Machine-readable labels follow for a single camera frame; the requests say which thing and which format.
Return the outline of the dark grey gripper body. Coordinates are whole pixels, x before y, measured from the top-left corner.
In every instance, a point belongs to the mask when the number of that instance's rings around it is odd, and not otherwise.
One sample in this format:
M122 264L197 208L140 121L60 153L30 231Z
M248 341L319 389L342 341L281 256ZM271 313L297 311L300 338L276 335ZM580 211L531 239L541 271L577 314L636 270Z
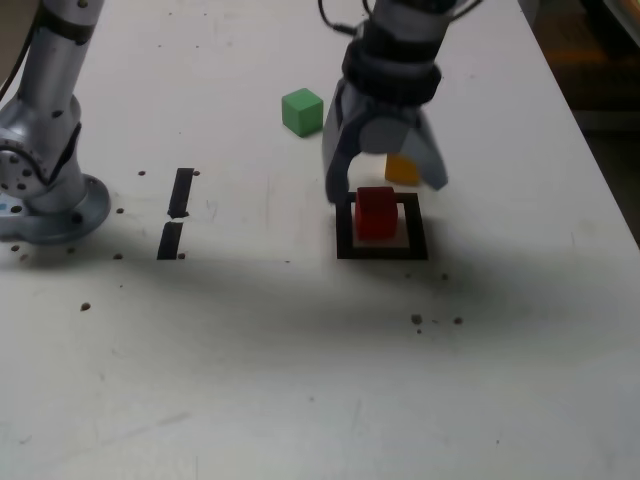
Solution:
M399 106L383 102L360 92L351 83L346 82L341 93L341 109L344 118L367 113L374 116L390 115L413 120L420 115L420 106Z

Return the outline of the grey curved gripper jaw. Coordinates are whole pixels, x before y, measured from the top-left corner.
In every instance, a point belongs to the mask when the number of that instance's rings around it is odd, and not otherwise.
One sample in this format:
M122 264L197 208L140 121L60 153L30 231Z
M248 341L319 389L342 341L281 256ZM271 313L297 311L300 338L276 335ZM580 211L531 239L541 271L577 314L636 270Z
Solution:
M400 119L380 117L371 120L360 133L360 149L366 154L394 154L410 161L421 180L433 190L448 183L448 173L429 122L418 118L412 126Z
M336 92L322 136L325 193L329 203L343 203L349 193L352 160L370 144L372 98L360 92Z

